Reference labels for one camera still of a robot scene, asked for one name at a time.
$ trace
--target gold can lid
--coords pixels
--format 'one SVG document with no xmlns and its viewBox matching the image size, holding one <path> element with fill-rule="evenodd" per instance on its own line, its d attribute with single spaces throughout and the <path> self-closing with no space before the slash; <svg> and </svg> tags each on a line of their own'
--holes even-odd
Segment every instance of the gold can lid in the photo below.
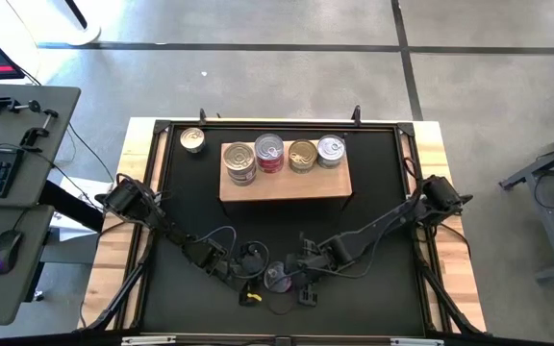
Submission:
<svg viewBox="0 0 554 346">
<path fill-rule="evenodd" d="M 223 153 L 223 160 L 226 167 L 235 171 L 247 169 L 256 162 L 253 149 L 241 142 L 230 144 Z"/>
<path fill-rule="evenodd" d="M 309 140 L 299 139 L 290 146 L 288 156 L 294 164 L 306 166 L 314 163 L 317 149 Z"/>
<path fill-rule="evenodd" d="M 204 133 L 197 128 L 188 128 L 181 133 L 181 145 L 188 149 L 195 149 L 204 142 Z"/>
</svg>

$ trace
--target yellow tag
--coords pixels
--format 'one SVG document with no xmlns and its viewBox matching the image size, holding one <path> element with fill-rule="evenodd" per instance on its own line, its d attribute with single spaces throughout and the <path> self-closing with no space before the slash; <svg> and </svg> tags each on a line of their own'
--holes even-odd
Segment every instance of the yellow tag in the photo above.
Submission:
<svg viewBox="0 0 554 346">
<path fill-rule="evenodd" d="M 262 297 L 259 296 L 258 294 L 247 293 L 247 298 L 253 298 L 253 299 L 257 300 L 258 302 L 262 301 Z"/>
</svg>

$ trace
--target black mat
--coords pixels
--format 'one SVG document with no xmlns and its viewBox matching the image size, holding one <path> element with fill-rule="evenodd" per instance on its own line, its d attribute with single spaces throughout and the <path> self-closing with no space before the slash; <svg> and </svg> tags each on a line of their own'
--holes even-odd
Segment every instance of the black mat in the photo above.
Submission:
<svg viewBox="0 0 554 346">
<path fill-rule="evenodd" d="M 283 140 L 317 139 L 325 131 L 271 131 Z M 173 198 L 164 209 L 182 229 L 204 235 L 233 225 L 238 244 L 257 239 L 271 251 L 271 260 L 294 253 L 300 232 L 321 241 L 340 231 L 356 230 L 403 202 L 405 196 L 392 132 L 332 133 L 346 138 L 352 188 L 356 193 L 341 212 L 344 199 L 228 203 L 226 216 L 218 201 L 220 145 L 254 141 L 265 131 L 207 130 L 207 146 L 189 154 L 178 142 L 165 190 Z M 229 233 L 215 239 L 229 247 Z M 326 278 L 315 285 L 318 306 L 299 307 L 294 297 L 265 295 L 254 308 L 240 307 L 238 294 L 219 280 L 188 264 L 167 241 L 157 244 L 146 294 L 145 332 L 198 334 L 422 335 L 421 306 L 416 290 L 409 230 L 385 238 L 370 273 L 359 280 Z M 363 263 L 348 273 L 360 273 Z M 288 310 L 277 315 L 274 310 Z"/>
</svg>

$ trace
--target tin can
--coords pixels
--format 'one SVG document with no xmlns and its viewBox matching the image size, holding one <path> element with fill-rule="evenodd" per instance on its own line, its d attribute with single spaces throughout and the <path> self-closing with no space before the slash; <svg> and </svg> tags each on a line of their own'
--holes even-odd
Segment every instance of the tin can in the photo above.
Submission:
<svg viewBox="0 0 554 346">
<path fill-rule="evenodd" d="M 264 173 L 276 173 L 284 166 L 284 141 L 274 134 L 264 134 L 256 139 L 256 159 Z"/>
<path fill-rule="evenodd" d="M 223 160 L 230 179 L 236 185 L 247 186 L 256 179 L 254 151 L 245 143 L 236 142 L 223 153 Z"/>
<path fill-rule="evenodd" d="M 288 158 L 291 170 L 298 174 L 304 174 L 314 168 L 317 149 L 309 140 L 299 139 L 290 146 Z"/>
<path fill-rule="evenodd" d="M 341 163 L 345 155 L 345 143 L 343 139 L 327 135 L 319 139 L 317 143 L 317 164 L 324 168 L 335 168 Z"/>
<path fill-rule="evenodd" d="M 181 145 L 190 153 L 198 153 L 204 148 L 204 133 L 200 129 L 188 128 L 181 133 Z"/>
</svg>

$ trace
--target concrete floor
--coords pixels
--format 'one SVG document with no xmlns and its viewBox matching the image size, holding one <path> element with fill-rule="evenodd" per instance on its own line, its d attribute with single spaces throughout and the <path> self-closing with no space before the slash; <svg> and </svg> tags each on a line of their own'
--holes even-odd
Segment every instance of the concrete floor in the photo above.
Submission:
<svg viewBox="0 0 554 346">
<path fill-rule="evenodd" d="M 390 0 L 79 4 L 102 18 L 104 41 L 398 42 Z M 413 46 L 554 47 L 554 0 L 400 7 Z M 537 284 L 534 274 L 554 259 L 528 191 L 504 192 L 497 182 L 554 140 L 553 53 L 412 54 L 422 116 L 440 122 L 454 183 L 474 195 L 463 220 L 488 330 L 543 341 L 554 341 L 554 282 Z M 360 104 L 367 119 L 412 119 L 398 53 L 42 49 L 40 61 L 39 79 L 83 90 L 72 122 L 112 170 L 131 116 L 195 116 L 203 107 L 223 116 L 347 118 Z M 65 171 L 106 180 L 77 146 Z M 59 159 L 70 156 L 68 138 Z M 47 266 L 38 287 L 49 298 L 23 305 L 0 336 L 74 329 L 87 279 L 86 267 Z"/>
</svg>

